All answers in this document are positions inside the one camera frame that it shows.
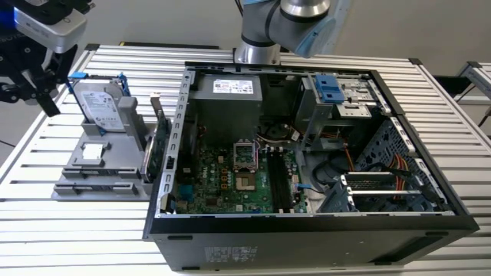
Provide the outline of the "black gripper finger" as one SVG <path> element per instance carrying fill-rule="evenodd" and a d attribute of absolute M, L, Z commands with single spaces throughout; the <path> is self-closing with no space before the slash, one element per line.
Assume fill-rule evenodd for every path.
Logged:
<path fill-rule="evenodd" d="M 1 82 L 1 102 L 13 104 L 23 100 L 37 104 L 48 117 L 56 115 L 56 104 L 49 95 L 56 89 L 56 83 L 47 73 L 43 72 L 39 76 L 32 73 L 32 78 L 27 78 L 11 61 L 1 61 L 1 77 L 13 82 Z"/>
<path fill-rule="evenodd" d="M 56 97 L 57 94 L 57 85 L 65 84 L 68 80 L 68 73 L 76 52 L 77 45 L 75 44 L 67 52 L 53 53 L 49 58 L 49 63 L 43 69 L 44 88 L 40 106 L 47 116 L 56 116 L 60 114 L 60 110 L 52 98 Z"/>

